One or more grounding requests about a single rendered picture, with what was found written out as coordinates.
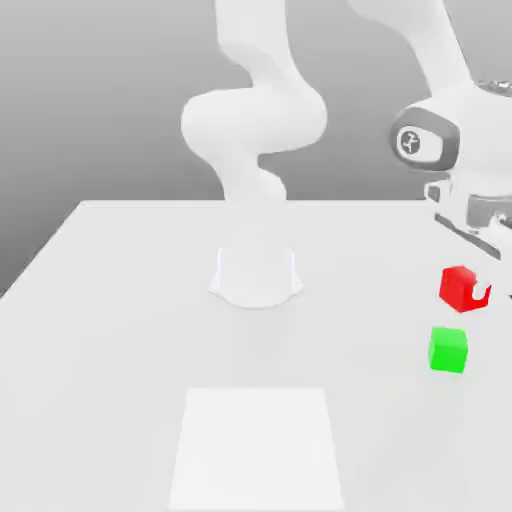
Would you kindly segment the small green cube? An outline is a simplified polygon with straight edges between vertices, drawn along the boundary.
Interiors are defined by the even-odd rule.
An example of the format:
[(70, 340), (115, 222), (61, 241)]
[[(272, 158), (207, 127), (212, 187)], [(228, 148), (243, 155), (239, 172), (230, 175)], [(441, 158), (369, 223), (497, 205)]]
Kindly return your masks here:
[(468, 351), (468, 339), (463, 329), (432, 328), (428, 346), (428, 360), (432, 370), (462, 374)]

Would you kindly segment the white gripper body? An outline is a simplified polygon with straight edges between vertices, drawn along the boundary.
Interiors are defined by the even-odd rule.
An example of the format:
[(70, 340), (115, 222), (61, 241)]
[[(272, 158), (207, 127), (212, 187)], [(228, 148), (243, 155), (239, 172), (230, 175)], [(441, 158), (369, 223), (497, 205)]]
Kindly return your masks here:
[(481, 228), (478, 233), (459, 229), (438, 212), (434, 214), (434, 219), (491, 258), (492, 263), (485, 265), (488, 277), (512, 281), (512, 216), (496, 213), (490, 218), (488, 226)]

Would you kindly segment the small red cube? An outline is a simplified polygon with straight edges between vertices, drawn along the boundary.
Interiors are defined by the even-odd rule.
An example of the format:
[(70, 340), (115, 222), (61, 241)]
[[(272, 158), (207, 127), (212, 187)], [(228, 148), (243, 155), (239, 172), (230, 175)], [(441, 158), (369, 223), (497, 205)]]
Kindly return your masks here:
[(459, 313), (486, 307), (489, 303), (492, 286), (483, 300), (475, 301), (472, 298), (472, 288), (476, 277), (475, 272), (463, 265), (444, 268), (439, 297)]

